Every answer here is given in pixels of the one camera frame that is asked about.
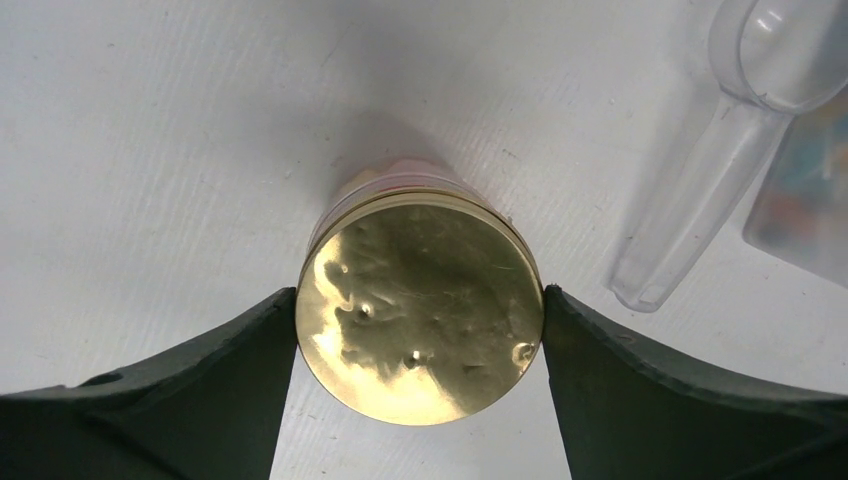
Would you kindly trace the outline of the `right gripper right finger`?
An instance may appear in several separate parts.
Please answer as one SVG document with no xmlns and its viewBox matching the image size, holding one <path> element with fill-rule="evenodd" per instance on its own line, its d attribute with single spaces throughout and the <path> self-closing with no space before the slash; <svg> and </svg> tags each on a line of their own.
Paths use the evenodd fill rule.
<svg viewBox="0 0 848 480">
<path fill-rule="evenodd" d="M 843 479 L 847 399 L 696 359 L 545 289 L 544 357 L 574 479 Z"/>
</svg>

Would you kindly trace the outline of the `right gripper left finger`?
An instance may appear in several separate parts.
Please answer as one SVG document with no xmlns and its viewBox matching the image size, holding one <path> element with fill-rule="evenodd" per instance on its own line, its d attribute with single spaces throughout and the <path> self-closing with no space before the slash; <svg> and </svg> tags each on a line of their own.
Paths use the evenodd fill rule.
<svg viewBox="0 0 848 480">
<path fill-rule="evenodd" d="M 1 399 L 5 479 L 266 479 L 297 347 L 295 292 L 84 383 Z"/>
</svg>

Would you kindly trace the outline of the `clear plastic jar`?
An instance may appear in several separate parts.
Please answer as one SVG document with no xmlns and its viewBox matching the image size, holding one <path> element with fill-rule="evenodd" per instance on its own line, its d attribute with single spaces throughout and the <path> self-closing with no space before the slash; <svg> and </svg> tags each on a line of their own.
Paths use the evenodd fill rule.
<svg viewBox="0 0 848 480">
<path fill-rule="evenodd" d="M 312 231 L 307 249 L 312 250 L 335 223 L 359 205 L 385 195 L 418 190 L 456 195 L 491 207 L 443 161 L 409 156 L 386 158 L 360 169 L 336 189 Z"/>
</svg>

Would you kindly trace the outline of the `clear plastic scoop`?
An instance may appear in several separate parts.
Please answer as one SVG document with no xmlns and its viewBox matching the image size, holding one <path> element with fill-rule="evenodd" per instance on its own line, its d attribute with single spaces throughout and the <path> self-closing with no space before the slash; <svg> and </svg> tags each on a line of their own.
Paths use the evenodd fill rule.
<svg viewBox="0 0 848 480">
<path fill-rule="evenodd" d="M 847 83 L 843 1 L 725 1 L 707 36 L 720 95 L 694 144 L 668 155 L 609 288 L 656 311 L 728 219 L 791 123 Z"/>
</svg>

